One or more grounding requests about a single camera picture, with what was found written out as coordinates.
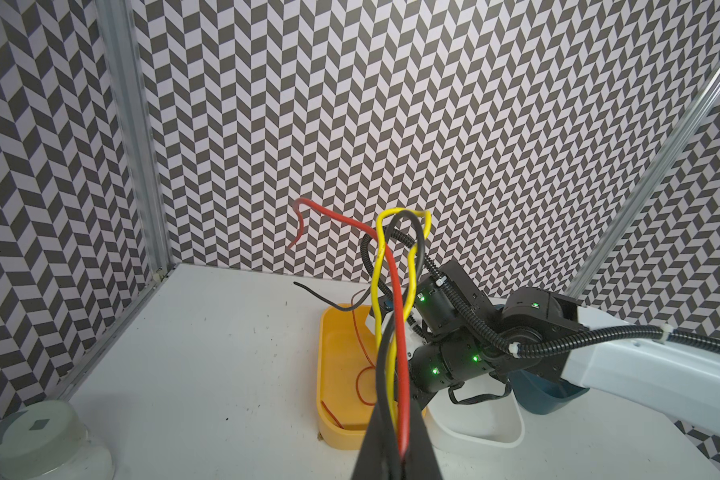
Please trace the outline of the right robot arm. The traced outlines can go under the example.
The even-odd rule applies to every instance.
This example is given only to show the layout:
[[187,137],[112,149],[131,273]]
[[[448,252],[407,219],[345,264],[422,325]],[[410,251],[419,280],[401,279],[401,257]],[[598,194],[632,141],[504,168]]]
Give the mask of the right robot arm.
[[427,405],[488,375],[518,394],[518,372],[556,387],[607,392],[720,435],[720,339],[669,324],[624,322],[574,299],[535,287],[512,293],[502,306],[479,291],[456,262],[438,265],[424,254],[414,325],[424,344],[395,353],[407,385],[395,397]]

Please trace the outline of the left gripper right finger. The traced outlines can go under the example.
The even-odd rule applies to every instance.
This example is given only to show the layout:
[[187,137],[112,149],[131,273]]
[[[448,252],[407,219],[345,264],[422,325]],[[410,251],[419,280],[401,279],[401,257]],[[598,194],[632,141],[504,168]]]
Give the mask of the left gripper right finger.
[[415,400],[410,402],[409,446],[403,465],[403,478],[407,480],[442,479],[422,411]]

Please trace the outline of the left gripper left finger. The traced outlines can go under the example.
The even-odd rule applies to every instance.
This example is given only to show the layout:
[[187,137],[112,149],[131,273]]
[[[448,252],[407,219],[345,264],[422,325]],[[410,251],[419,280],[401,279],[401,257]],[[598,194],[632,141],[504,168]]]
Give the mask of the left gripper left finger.
[[351,478],[403,478],[395,425],[385,396],[373,409]]

